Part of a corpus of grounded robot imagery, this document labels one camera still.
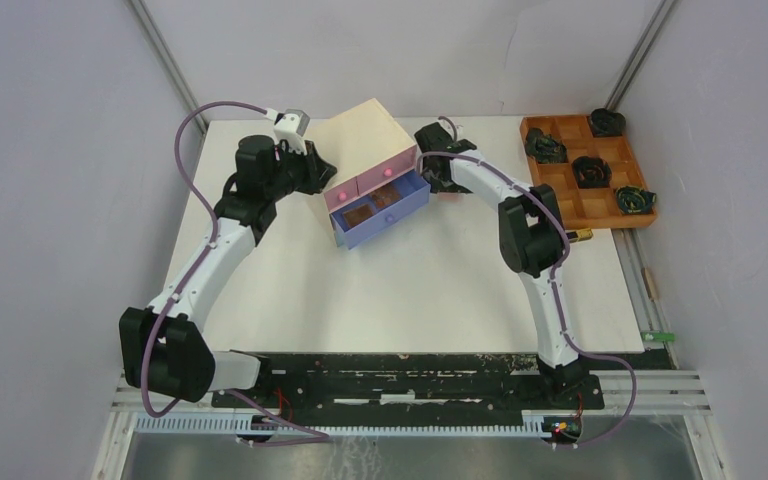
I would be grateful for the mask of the brown square blush compact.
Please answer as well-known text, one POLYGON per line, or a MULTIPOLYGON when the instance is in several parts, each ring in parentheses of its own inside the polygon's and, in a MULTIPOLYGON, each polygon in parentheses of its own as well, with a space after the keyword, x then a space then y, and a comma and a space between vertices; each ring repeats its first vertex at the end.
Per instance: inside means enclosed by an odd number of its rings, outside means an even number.
POLYGON ((341 214, 341 216, 347 226, 347 229, 351 230, 372 218, 375 213, 375 209, 370 204, 361 204, 359 206, 347 209, 341 214))

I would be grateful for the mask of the purple wide drawer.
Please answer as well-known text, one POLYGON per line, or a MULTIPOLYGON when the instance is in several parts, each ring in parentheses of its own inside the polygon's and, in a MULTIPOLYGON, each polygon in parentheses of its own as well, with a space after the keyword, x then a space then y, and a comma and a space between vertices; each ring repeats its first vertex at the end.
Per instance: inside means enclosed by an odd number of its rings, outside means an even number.
POLYGON ((355 248, 424 207, 429 198, 430 184, 409 171, 330 215, 337 246, 355 248))

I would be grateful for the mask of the rose gold lipstick tube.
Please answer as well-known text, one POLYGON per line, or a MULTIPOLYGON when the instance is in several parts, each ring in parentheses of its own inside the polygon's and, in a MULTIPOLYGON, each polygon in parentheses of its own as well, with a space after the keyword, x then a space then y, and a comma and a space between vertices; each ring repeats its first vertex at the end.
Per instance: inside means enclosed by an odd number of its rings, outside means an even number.
POLYGON ((644 281, 644 286, 645 286, 648 298, 652 302, 657 301, 659 299, 659 292, 658 292, 658 288, 657 288, 651 269, 648 267, 643 267, 641 269, 641 275, 644 281))

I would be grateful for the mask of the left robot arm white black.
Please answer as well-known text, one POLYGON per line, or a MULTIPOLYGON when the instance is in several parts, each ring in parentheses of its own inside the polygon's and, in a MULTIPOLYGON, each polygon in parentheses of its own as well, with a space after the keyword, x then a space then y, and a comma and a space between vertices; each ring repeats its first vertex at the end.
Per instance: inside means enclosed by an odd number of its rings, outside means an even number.
POLYGON ((239 141, 236 171, 210 210, 197 250, 148 306, 130 307, 119 320, 128 385, 187 402, 229 389, 254 407, 272 399, 275 382, 261 371, 261 357, 213 351, 202 331, 231 275, 275 220, 277 203, 295 192, 321 194, 336 175, 313 141, 304 146, 294 152, 287 141, 266 135, 239 141))

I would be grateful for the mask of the cream drawer organizer cabinet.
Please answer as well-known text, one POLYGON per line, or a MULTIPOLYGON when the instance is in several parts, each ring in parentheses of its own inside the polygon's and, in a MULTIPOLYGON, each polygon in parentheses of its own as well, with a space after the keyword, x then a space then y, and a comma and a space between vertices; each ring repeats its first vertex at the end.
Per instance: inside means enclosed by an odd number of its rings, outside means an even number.
POLYGON ((312 141, 321 156, 338 172, 322 192, 319 202, 327 212, 323 193, 370 167, 417 144, 413 137, 376 99, 370 99, 330 119, 310 127, 305 138, 312 141))

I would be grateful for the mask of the green lipstick tube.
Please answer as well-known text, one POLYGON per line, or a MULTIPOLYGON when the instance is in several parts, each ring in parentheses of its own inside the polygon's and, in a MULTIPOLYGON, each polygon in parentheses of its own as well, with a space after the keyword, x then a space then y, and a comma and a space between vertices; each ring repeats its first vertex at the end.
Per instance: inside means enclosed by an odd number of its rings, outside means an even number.
POLYGON ((675 335, 673 333, 664 331, 642 332, 641 338, 644 342, 653 343, 673 343, 675 341, 675 335))

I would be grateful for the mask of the eyeshadow palette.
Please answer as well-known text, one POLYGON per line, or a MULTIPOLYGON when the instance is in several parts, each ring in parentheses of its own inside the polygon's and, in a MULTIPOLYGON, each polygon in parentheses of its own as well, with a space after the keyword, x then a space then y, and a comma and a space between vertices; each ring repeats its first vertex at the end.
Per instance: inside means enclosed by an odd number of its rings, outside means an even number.
POLYGON ((402 200, 402 194, 394 183, 385 184, 369 194, 377 210, 383 210, 402 200))

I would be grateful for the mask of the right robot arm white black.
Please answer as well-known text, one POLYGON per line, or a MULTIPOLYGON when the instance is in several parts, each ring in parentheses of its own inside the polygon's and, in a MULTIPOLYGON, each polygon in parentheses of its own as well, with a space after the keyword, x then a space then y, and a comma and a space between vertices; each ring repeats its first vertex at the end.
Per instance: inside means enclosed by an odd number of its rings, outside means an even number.
POLYGON ((421 176, 434 193, 474 194, 496 212, 501 256, 519 276, 535 324, 538 396, 551 408, 566 406, 587 373, 567 319, 562 264, 570 241, 556 193, 504 173, 475 144, 457 140, 438 122, 420 128, 414 138, 421 176))

